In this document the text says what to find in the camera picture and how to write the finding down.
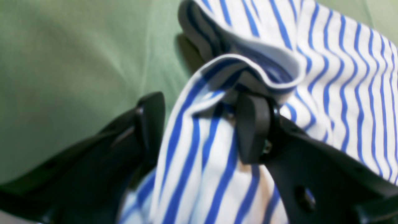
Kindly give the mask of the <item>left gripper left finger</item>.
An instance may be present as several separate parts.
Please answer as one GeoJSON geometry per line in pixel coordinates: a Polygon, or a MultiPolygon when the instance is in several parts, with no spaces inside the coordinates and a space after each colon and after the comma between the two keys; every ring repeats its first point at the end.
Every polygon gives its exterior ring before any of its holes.
{"type": "Polygon", "coordinates": [[[157,164],[162,92],[143,96],[96,135],[1,184],[1,210],[42,224],[115,224],[135,177],[157,164]]]}

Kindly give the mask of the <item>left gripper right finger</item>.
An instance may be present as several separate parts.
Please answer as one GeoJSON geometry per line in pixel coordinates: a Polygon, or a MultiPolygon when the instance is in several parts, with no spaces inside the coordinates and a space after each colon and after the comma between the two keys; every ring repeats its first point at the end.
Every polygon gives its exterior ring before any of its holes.
{"type": "Polygon", "coordinates": [[[280,115],[271,98],[241,93],[240,160],[264,165],[291,224],[396,224],[397,186],[280,115]]]}

